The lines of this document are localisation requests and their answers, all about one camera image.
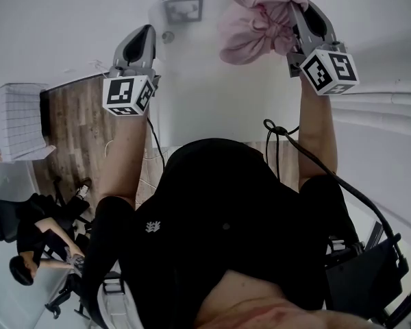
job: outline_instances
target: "black shirt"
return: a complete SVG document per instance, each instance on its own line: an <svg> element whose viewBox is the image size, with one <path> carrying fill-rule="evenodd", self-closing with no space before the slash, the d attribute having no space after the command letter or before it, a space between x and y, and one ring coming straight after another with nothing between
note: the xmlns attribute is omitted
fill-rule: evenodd
<svg viewBox="0 0 411 329"><path fill-rule="evenodd" d="M42 252L46 247L45 233L42 233L33 221L20 221L16 235L17 252L33 251L34 262L40 266Z"/></svg>
<svg viewBox="0 0 411 329"><path fill-rule="evenodd" d="M279 183L262 154L208 139L177 150L153 197L136 212L121 198L99 202L83 274L86 305L116 260L145 328L191 328L228 270L278 284L296 305L320 309L329 235L358 240L343 194L327 176L300 194Z"/></svg>

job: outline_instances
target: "pink towel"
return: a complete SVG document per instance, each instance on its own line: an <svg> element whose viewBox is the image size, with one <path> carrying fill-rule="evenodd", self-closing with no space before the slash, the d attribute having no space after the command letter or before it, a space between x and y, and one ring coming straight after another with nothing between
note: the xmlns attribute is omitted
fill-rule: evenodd
<svg viewBox="0 0 411 329"><path fill-rule="evenodd" d="M286 55L296 45L289 25L289 1L308 8L308 0L234 0L218 26L222 61L247 64L272 49Z"/></svg>

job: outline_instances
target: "white wall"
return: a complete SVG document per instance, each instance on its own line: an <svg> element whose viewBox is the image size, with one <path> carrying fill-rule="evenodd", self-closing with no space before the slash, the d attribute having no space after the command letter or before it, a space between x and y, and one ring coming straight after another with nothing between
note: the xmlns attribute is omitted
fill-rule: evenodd
<svg viewBox="0 0 411 329"><path fill-rule="evenodd" d="M116 46L147 23L155 1L0 0L0 86L57 86L97 73L88 64L94 59L110 66Z"/></svg>
<svg viewBox="0 0 411 329"><path fill-rule="evenodd" d="M411 0L313 0L346 43L363 84L411 79Z"/></svg>
<svg viewBox="0 0 411 329"><path fill-rule="evenodd" d="M0 164L0 199L24 201L34 193L26 162ZM16 243L0 241L0 329L32 329L64 271L41 269L31 287L17 283L9 271Z"/></svg>
<svg viewBox="0 0 411 329"><path fill-rule="evenodd" d="M40 82L57 86L97 73L89 64L93 60L100 60L109 67L118 43L148 21L148 9L155 1L0 0L0 86L6 82ZM364 83L393 77L411 79L411 0L313 1L330 18L337 36L346 42L355 56ZM164 93L161 92L168 80L163 79L160 88L163 99L156 99L158 106L153 107L152 117L157 128L164 128L165 132L161 134L164 145L181 145L210 136L264 140L266 134L262 121L266 115L275 119L277 124L294 125L299 116L296 105L299 85L288 80L286 67L279 63L277 58L278 68L270 67L264 76L270 78L268 83L274 86L274 81L280 79L277 92L271 92L271 96L275 95L277 99L260 106L252 105L252 101L243 101L242 109L236 115L217 101L219 93L231 92L233 84L215 91L216 105L203 99L205 105L200 102L201 106L211 110L199 116L192 111L201 111L198 109L198 96L182 106L174 100L177 96L182 97L181 100L189 99L182 96L182 91L164 101ZM275 77L277 73L286 79L282 81ZM245 90L247 93L247 89L249 87L235 88L233 96L228 95L223 100L234 103L239 99L238 92ZM185 93L194 90L197 89L184 87ZM182 109L180 115L174 112L175 107ZM270 113L274 108L277 108L275 115ZM244 114L250 115L245 121Z"/></svg>
<svg viewBox="0 0 411 329"><path fill-rule="evenodd" d="M88 63L98 59L109 66L115 47L147 22L147 10L155 1L0 0L0 86L56 86L95 74ZM406 56L404 51L411 56L411 0L313 1L363 69L367 60L375 62L366 58L368 51L398 61Z"/></svg>
<svg viewBox="0 0 411 329"><path fill-rule="evenodd" d="M335 122L338 175L379 204L395 232L411 244L411 136ZM345 195L352 204L373 213Z"/></svg>

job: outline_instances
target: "person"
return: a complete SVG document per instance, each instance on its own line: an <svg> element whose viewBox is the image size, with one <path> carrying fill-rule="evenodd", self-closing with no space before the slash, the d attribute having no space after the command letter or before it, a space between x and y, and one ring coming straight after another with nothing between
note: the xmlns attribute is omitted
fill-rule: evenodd
<svg viewBox="0 0 411 329"><path fill-rule="evenodd" d="M301 76L299 143L330 170L337 151L329 97ZM119 118L101 173L82 278L82 302L107 328L97 301L119 261L143 328L368 328L322 310L330 236L358 242L339 185L299 154L299 193L262 154L211 138L167 162L155 194L135 211L147 115Z"/></svg>
<svg viewBox="0 0 411 329"><path fill-rule="evenodd" d="M38 268L73 269L73 264L66 261L75 255L84 256L73 241L72 226L74 220L89 207L84 198L90 187L91 179L86 178L65 208L52 205L46 197L38 196L36 207L20 216L16 236L18 256L9 262L11 274L17 282L32 285ZM48 241L62 261L41 258Z"/></svg>

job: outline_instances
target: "black chair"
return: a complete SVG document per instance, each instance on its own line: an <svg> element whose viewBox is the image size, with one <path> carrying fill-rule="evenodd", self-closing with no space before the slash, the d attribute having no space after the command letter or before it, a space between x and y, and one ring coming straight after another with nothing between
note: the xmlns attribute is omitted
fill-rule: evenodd
<svg viewBox="0 0 411 329"><path fill-rule="evenodd" d="M60 180L61 179L57 177L53 181L56 191L55 199L53 199L51 195L44 196L34 193L27 201L23 202L0 200L0 241L12 243L16 240L18 224L24 214L31 213L31 211L38 211L38 213L41 212L44 215L52 215L52 212L58 215L61 213L61 208L65 207L66 204L58 186ZM86 225L86 230L90 229L91 222L82 217L78 217L77 220ZM68 231L71 224L72 221L69 225L62 227Z"/></svg>
<svg viewBox="0 0 411 329"><path fill-rule="evenodd" d="M48 304L45 304L46 309L53 313L54 319L58 319L61 314L60 305L70 299L72 292L75 292L79 297L81 297L81 278L74 273L67 275L66 282L59 291L59 296ZM81 317L90 320L90 318L84 314L83 304L79 304L79 310L74 311Z"/></svg>
<svg viewBox="0 0 411 329"><path fill-rule="evenodd" d="M45 213L42 206L51 204L55 205L52 196L45 197L36 193L23 202L0 200L0 241L14 242L21 216L34 209Z"/></svg>

